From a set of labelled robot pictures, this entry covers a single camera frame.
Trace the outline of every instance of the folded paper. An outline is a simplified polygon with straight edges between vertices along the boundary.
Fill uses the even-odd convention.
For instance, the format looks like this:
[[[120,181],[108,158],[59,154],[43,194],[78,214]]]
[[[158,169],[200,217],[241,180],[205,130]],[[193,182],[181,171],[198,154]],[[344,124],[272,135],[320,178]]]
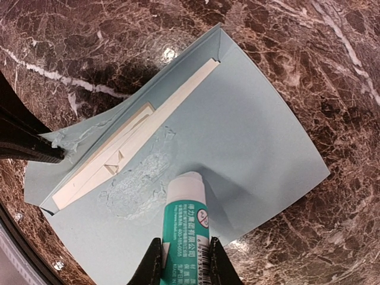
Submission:
[[[218,64],[173,112],[154,127],[146,125],[210,59]],[[123,147],[133,155],[115,148],[112,159],[95,167],[103,165],[108,179],[58,206],[54,196],[60,189],[147,103],[151,113],[126,132]],[[119,106],[44,137],[68,155],[56,166],[28,164],[25,199],[44,210],[66,248],[100,285],[132,277],[152,238],[162,235],[166,187],[181,173],[202,174],[210,232],[223,244],[274,217],[329,174],[295,115],[219,26]]]

